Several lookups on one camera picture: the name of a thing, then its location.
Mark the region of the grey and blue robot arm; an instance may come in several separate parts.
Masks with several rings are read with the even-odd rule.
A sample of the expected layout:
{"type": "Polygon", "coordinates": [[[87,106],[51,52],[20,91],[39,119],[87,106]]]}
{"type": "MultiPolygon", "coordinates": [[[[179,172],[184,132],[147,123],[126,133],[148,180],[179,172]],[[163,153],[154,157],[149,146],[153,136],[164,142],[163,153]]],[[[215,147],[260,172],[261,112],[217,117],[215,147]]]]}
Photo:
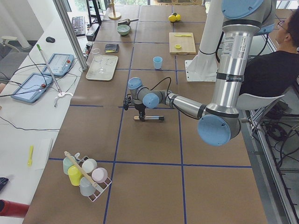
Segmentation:
{"type": "Polygon", "coordinates": [[[140,78],[133,77],[128,81],[130,94],[124,98],[124,109],[133,105],[139,111],[138,119],[144,121],[146,108],[165,104],[198,119],[198,133],[205,143],[212,146],[228,143],[241,129],[236,104],[252,38],[273,30],[275,7],[273,0],[222,1],[225,40],[211,103],[204,105],[170,90],[150,90],[140,78]]]}

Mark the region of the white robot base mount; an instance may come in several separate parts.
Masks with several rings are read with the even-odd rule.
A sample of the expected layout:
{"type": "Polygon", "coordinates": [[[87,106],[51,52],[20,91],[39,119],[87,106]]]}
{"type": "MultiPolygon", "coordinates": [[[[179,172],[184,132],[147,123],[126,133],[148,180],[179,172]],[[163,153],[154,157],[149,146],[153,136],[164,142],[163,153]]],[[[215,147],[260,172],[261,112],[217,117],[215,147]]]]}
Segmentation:
{"type": "Polygon", "coordinates": [[[187,82],[215,82],[217,75],[217,62],[213,60],[185,60],[187,82]]]}

